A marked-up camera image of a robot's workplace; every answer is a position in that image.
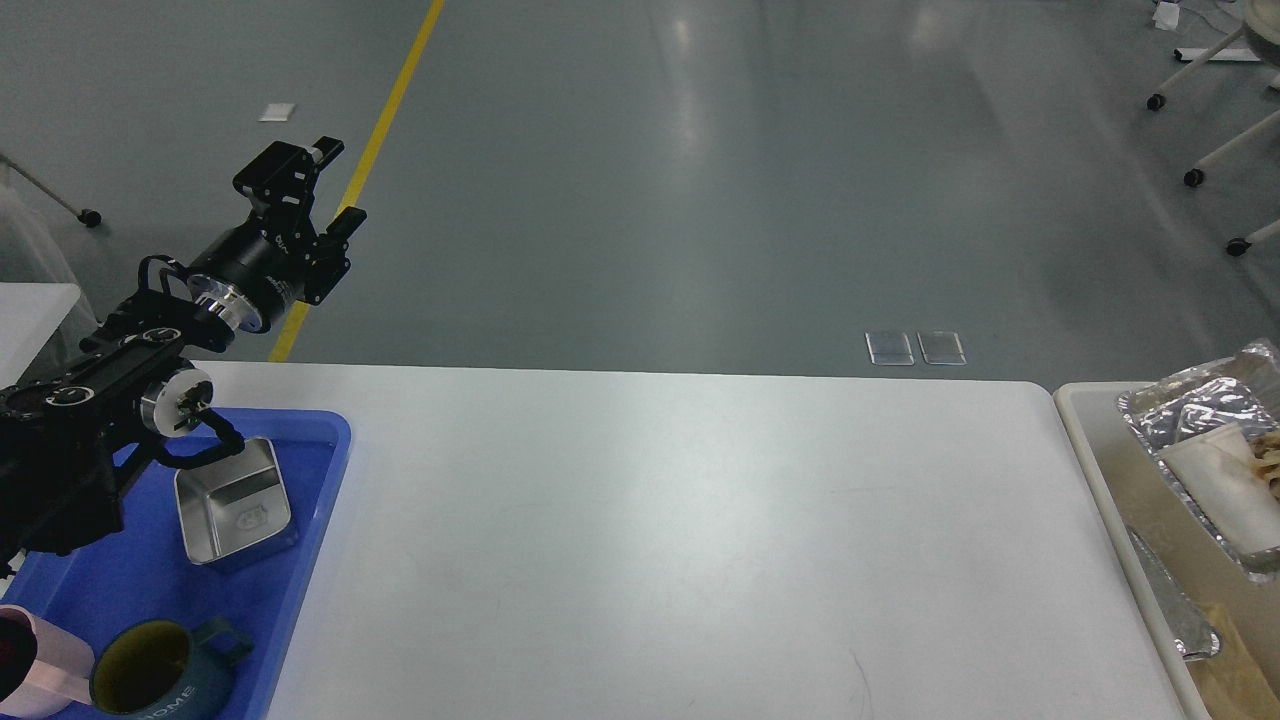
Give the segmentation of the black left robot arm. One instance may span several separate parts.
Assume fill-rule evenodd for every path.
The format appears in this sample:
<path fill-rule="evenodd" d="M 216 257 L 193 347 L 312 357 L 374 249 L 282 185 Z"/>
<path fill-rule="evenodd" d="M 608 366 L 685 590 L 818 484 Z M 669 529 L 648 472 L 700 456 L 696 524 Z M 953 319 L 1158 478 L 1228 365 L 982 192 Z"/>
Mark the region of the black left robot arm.
<path fill-rule="evenodd" d="M 3 389 L 4 578 L 23 555 L 67 556 L 122 532 L 125 497 L 150 465 L 195 469 L 243 450 L 212 406 L 211 377 L 186 352 L 266 334 L 346 277 L 365 210 L 342 208 L 324 229 L 312 220 L 317 179 L 344 147 L 329 136 L 270 143 L 232 181 L 250 201 L 243 222 L 192 263 L 142 258 L 136 291 L 77 356 Z"/>

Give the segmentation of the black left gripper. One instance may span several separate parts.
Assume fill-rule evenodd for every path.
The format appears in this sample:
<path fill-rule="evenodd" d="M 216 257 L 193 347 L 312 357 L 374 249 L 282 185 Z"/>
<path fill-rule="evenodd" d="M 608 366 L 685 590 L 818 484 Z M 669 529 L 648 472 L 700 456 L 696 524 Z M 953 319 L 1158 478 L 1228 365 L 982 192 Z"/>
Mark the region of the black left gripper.
<path fill-rule="evenodd" d="M 296 302 L 321 304 L 351 268 L 351 236 L 367 220 L 343 208 L 316 234 L 311 219 L 319 174 L 346 145 L 321 137 L 308 146 L 275 141 L 233 177 L 250 217 L 189 266 L 186 286 L 197 307 L 232 331 L 265 334 Z"/>

